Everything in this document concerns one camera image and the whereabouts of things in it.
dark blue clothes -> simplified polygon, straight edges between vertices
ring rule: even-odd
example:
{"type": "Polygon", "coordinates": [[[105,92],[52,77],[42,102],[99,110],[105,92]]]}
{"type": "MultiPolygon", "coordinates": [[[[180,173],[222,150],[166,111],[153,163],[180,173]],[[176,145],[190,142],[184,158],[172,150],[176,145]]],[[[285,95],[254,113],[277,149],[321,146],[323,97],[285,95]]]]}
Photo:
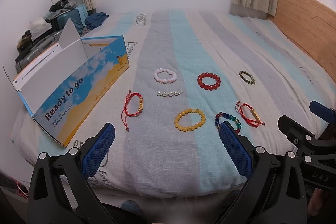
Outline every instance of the dark blue clothes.
{"type": "Polygon", "coordinates": [[[102,25],[104,20],[107,19],[108,17],[109,15],[105,13],[93,14],[89,16],[88,18],[86,18],[85,20],[86,28],[92,31],[94,28],[97,28],[100,25],[102,25]]]}

wooden headboard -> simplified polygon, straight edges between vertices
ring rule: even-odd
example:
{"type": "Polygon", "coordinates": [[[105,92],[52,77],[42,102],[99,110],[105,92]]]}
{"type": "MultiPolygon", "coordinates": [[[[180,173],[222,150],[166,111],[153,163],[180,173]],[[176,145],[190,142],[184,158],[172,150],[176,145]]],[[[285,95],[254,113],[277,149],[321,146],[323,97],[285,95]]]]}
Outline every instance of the wooden headboard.
{"type": "Polygon", "coordinates": [[[336,12],[317,0],[278,0],[268,19],[336,82],[336,12]]]}

mattress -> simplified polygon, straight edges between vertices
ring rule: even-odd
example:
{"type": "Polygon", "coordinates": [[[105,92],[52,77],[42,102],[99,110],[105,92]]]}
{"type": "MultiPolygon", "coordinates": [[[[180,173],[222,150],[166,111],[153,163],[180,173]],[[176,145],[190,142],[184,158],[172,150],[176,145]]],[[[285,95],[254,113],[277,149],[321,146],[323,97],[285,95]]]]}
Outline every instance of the mattress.
{"type": "MultiPolygon", "coordinates": [[[[253,145],[284,155],[294,146],[278,130],[280,116],[289,116],[318,137],[327,123],[310,113],[309,103],[336,107],[335,82],[269,20],[184,11],[126,13],[111,15],[85,37],[109,35],[124,35],[130,68],[97,103],[66,149],[21,109],[11,137],[31,164],[43,151],[60,155],[80,147],[110,122],[115,141],[95,177],[88,179],[91,186],[159,198],[225,193],[246,179],[220,141],[214,125],[218,112],[236,116],[240,134],[253,145]],[[156,82],[153,74],[159,68],[173,70],[177,80],[156,82]],[[240,71],[250,73],[255,85],[245,83],[240,71]],[[221,86],[213,91],[200,88],[197,78],[203,72],[217,74],[221,86]],[[142,95],[143,112],[127,118],[126,131],[120,114],[128,90],[142,95]],[[157,96],[158,91],[176,90],[182,94],[157,96]],[[265,126],[247,125],[235,111],[238,100],[250,104],[265,126]],[[188,108],[202,110],[206,122],[194,131],[179,131],[174,119],[188,108]]],[[[129,113],[138,107],[134,97],[129,113]]],[[[253,118],[247,109],[244,114],[253,118]]],[[[199,120],[191,114],[180,123],[187,126],[199,120]]]]}

pearl hair clip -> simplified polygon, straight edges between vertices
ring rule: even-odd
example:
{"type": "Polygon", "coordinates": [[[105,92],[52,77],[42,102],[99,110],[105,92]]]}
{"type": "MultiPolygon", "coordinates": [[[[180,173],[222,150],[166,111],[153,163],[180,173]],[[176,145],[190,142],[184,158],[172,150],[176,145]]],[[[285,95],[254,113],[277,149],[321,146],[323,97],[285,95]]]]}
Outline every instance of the pearl hair clip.
{"type": "Polygon", "coordinates": [[[157,95],[162,96],[162,97],[166,97],[168,95],[168,96],[172,97],[173,95],[178,96],[182,93],[183,92],[178,92],[178,91],[175,91],[175,92],[172,92],[172,91],[171,92],[160,92],[160,91],[158,91],[157,95]]]}
{"type": "Polygon", "coordinates": [[[160,84],[170,84],[170,83],[174,83],[176,80],[177,80],[177,75],[176,73],[174,73],[172,70],[169,70],[169,69],[157,69],[155,72],[154,72],[154,79],[156,82],[160,83],[160,84]],[[162,78],[159,78],[158,77],[158,74],[160,72],[166,72],[168,73],[169,75],[172,75],[172,78],[170,79],[162,79],[162,78]]]}

light blue towel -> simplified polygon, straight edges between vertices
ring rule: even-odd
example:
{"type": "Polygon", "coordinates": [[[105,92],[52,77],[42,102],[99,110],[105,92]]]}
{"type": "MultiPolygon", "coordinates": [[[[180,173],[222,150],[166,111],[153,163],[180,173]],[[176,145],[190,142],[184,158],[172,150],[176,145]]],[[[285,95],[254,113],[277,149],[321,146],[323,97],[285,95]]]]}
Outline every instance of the light blue towel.
{"type": "Polygon", "coordinates": [[[82,24],[83,24],[84,27],[86,27],[85,19],[89,16],[89,14],[87,13],[87,8],[86,8],[85,4],[79,5],[75,9],[78,10],[79,15],[81,17],[82,24]]]}

